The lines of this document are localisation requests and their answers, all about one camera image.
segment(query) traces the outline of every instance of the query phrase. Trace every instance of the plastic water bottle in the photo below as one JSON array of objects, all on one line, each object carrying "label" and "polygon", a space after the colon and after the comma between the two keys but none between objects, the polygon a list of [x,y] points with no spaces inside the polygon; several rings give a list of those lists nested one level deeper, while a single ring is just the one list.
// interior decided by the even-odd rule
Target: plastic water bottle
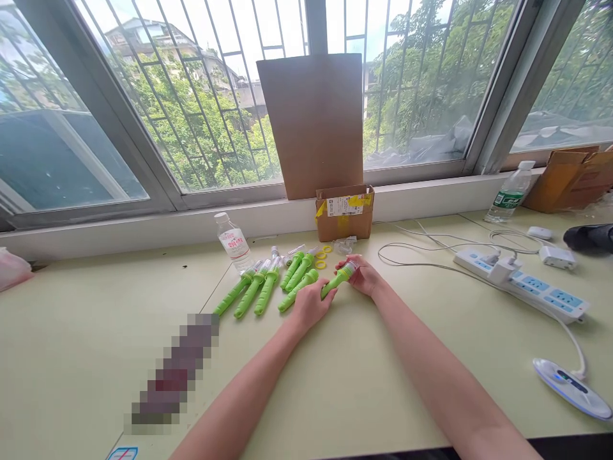
[{"label": "plastic water bottle", "polygon": [[513,212],[515,212],[515,208],[519,206],[530,188],[530,179],[532,177],[530,170],[533,166],[533,161],[522,161],[519,163],[517,171],[504,181],[490,210],[483,218],[485,222],[497,224],[509,220]]},{"label": "plastic water bottle", "polygon": [[215,220],[218,225],[217,237],[230,256],[234,268],[243,273],[254,264],[254,260],[242,230],[230,222],[227,213],[215,214]]}]

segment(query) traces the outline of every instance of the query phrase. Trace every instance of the forearm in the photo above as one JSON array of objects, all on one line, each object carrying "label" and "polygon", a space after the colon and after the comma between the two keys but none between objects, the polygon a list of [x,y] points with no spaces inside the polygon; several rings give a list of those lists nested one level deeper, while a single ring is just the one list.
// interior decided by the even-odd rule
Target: forearm
[{"label": "forearm", "polygon": [[463,459],[539,458],[468,369],[387,283],[374,290],[372,299],[405,372]]},{"label": "forearm", "polygon": [[288,318],[224,388],[170,460],[238,458],[257,425],[287,359],[304,335]]}]

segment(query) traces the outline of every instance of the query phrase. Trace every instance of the hand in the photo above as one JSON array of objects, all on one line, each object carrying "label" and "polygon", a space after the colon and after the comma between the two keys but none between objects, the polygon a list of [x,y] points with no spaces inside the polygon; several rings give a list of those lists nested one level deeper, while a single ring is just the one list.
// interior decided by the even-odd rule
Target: hand
[{"label": "hand", "polygon": [[337,263],[335,267],[337,270],[341,268],[348,261],[355,261],[359,264],[358,271],[353,274],[349,279],[349,284],[360,291],[362,294],[366,294],[372,297],[372,293],[377,286],[384,283],[383,278],[379,275],[379,272],[375,270],[368,261],[359,254],[349,254],[346,261]]},{"label": "hand", "polygon": [[294,311],[289,317],[290,321],[295,321],[298,328],[306,333],[311,327],[324,317],[330,308],[330,304],[337,293],[337,289],[332,289],[324,300],[321,300],[321,289],[328,283],[325,278],[320,278],[313,284],[303,287],[296,295]]}]

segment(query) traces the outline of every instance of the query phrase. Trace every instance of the window glass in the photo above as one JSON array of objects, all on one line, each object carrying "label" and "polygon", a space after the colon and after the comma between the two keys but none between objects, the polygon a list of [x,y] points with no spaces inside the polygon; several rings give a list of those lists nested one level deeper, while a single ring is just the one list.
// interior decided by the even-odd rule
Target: window glass
[{"label": "window glass", "polygon": [[613,8],[588,0],[512,153],[613,141]]},{"label": "window glass", "polygon": [[362,55],[365,169],[464,157],[516,4],[326,1],[329,52]]},{"label": "window glass", "polygon": [[0,9],[0,206],[11,213],[147,199],[9,1]]},{"label": "window glass", "polygon": [[282,181],[255,62],[306,54],[303,0],[75,4],[184,192]]}]

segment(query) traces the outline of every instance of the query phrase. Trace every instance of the pink bag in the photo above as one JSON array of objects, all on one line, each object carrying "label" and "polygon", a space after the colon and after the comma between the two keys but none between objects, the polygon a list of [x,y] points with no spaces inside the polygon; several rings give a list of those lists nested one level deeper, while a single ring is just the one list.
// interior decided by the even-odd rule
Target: pink bag
[{"label": "pink bag", "polygon": [[0,247],[0,292],[34,276],[30,264]]}]

